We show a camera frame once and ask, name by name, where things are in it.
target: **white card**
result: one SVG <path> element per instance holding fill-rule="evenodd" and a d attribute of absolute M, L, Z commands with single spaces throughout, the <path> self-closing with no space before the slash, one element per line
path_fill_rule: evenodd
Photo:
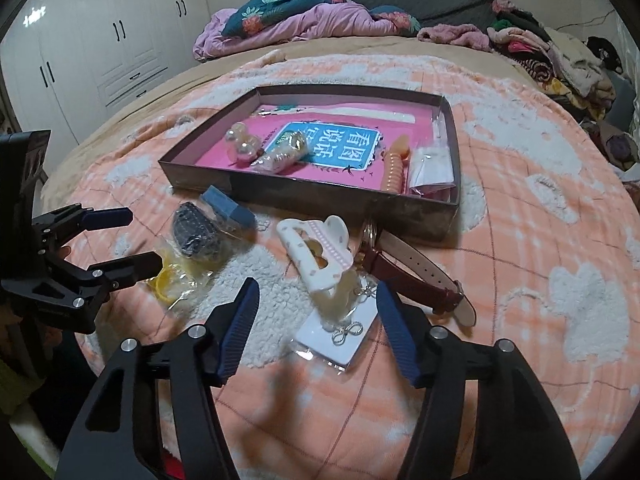
<path fill-rule="evenodd" d="M 327 361 L 341 368 L 346 369 L 354 355 L 358 351 L 361 343 L 376 319 L 378 308 L 376 306 L 375 288 L 376 285 L 368 280 L 365 276 L 360 277 L 362 290 L 367 290 L 369 286 L 369 294 L 362 294 L 356 301 L 359 302 L 351 315 L 351 323 L 361 323 L 362 332 L 359 335 L 353 333 L 345 334 L 344 343 L 341 345 L 334 344 L 332 340 L 332 332 L 327 332 L 322 328 L 320 315 L 316 309 L 306 318 L 306 321 L 296 333 L 295 340 L 302 346 L 310 349 L 313 353 L 317 353 Z"/>

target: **orange plaid blanket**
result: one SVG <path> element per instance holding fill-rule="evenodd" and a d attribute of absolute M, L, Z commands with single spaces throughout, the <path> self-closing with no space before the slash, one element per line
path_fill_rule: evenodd
<path fill-rule="evenodd" d="M 153 250 L 180 202 L 157 160 L 188 131 L 245 91 L 286 83 L 365 84 L 442 94 L 452 105 L 463 199 L 446 248 L 423 247 L 460 280 L 478 325 L 460 333 L 483 344 L 516 342 L 558 410 L 583 475 L 619 437 L 640 391 L 640 219 L 587 135 L 561 107 L 513 80 L 468 72 L 428 56 L 325 56 L 284 61 L 278 51 L 193 91 L 130 133 L 93 164 L 72 200 L 128 206 L 133 223 L 85 233 L 72 244 L 79 266 Z M 257 210 L 258 243 L 233 257 L 197 308 L 167 315 L 144 284 L 115 295 L 97 332 L 78 336 L 96 372 L 126 337 L 171 338 L 234 297 L 246 276 L 263 291 L 238 374 L 215 390 L 216 407 L 241 476 L 311 480 L 393 479 L 421 393 L 399 375 L 379 323 L 358 363 L 337 375 L 283 347 L 310 311 L 308 295 L 274 234 L 289 214 Z M 475 391 L 458 447 L 468 467 Z M 162 390 L 164 444 L 178 454 Z"/>

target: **watch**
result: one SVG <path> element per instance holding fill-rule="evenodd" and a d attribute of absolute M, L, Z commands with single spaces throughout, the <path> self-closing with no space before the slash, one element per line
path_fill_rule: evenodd
<path fill-rule="evenodd" d="M 401 269 L 392 258 L 407 266 L 415 276 Z M 460 325 L 476 325 L 476 310 L 465 296 L 460 282 L 452 280 L 440 267 L 400 238 L 388 231 L 379 231 L 371 220 L 367 220 L 362 228 L 354 263 L 386 282 L 398 294 L 431 307 L 434 314 L 441 316 L 451 312 Z"/>

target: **white wardrobe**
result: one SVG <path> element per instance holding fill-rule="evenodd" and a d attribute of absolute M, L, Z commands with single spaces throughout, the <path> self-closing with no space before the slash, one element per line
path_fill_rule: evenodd
<path fill-rule="evenodd" d="M 51 130 L 48 174 L 108 118 L 198 63 L 206 0 L 28 0 L 0 44 L 23 131 Z"/>

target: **metal bolt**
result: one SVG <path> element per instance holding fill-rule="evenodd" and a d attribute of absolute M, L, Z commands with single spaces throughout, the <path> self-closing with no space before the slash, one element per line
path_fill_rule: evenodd
<path fill-rule="evenodd" d="M 124 352 L 131 352 L 136 346 L 138 346 L 138 342 L 135 339 L 129 338 L 120 344 L 120 349 Z"/>
<path fill-rule="evenodd" d="M 431 330 L 429 330 L 429 335 L 434 339 L 444 339 L 449 335 L 449 332 L 444 327 L 434 326 Z"/>
<path fill-rule="evenodd" d="M 508 339 L 500 339 L 500 341 L 498 341 L 498 348 L 509 354 L 516 349 L 516 345 L 513 344 L 513 341 L 509 341 Z"/>
<path fill-rule="evenodd" d="M 203 325 L 193 325 L 187 332 L 187 334 L 189 334 L 189 337 L 192 337 L 194 339 L 199 339 L 202 336 L 204 336 L 206 333 L 207 333 L 207 329 L 204 328 Z"/>

